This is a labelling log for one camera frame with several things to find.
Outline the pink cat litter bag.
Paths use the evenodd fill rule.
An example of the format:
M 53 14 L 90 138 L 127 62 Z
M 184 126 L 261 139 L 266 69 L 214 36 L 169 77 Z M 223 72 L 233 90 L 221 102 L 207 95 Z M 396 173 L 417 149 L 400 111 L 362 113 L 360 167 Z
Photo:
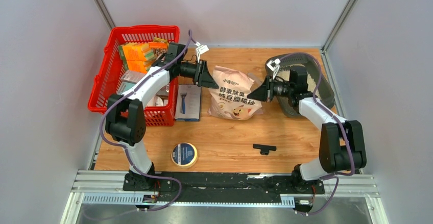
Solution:
M 218 89 L 210 89 L 208 114 L 230 120 L 247 120 L 263 113 L 260 101 L 247 98 L 255 81 L 235 69 L 216 66 L 212 74 Z

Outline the black T-shaped bracket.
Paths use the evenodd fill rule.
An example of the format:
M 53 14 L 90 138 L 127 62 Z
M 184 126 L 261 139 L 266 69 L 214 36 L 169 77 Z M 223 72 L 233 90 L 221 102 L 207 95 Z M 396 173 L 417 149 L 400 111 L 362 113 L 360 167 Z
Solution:
M 253 144 L 253 148 L 260 150 L 260 154 L 264 156 L 267 156 L 270 152 L 275 152 L 277 150 L 276 146 L 263 144 Z

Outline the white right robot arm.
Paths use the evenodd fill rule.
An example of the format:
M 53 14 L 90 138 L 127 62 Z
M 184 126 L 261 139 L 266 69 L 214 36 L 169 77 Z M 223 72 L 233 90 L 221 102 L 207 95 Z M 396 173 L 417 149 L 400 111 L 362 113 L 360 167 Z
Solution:
M 367 164 L 363 127 L 357 120 L 346 120 L 329 110 L 314 93 L 308 90 L 305 67 L 290 69 L 289 80 L 266 76 L 264 82 L 250 94 L 249 99 L 270 102 L 285 97 L 288 104 L 320 130 L 319 155 L 300 164 L 291 178 L 292 188 L 299 193 L 311 187 L 314 180 L 334 175 L 349 176 Z

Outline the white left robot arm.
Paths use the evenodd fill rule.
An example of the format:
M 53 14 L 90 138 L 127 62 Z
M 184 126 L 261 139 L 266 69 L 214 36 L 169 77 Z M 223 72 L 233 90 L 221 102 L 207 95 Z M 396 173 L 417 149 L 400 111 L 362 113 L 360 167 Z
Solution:
M 109 145 L 122 148 L 129 163 L 129 173 L 144 191 L 154 188 L 157 176 L 143 138 L 146 132 L 145 105 L 157 91 L 178 76 L 191 78 L 198 87 L 218 89 L 211 76 L 207 62 L 183 62 L 187 46 L 169 43 L 167 51 L 152 64 L 148 73 L 131 89 L 108 98 L 107 110 L 100 123 L 102 139 Z M 108 140 L 104 134 L 112 137 Z

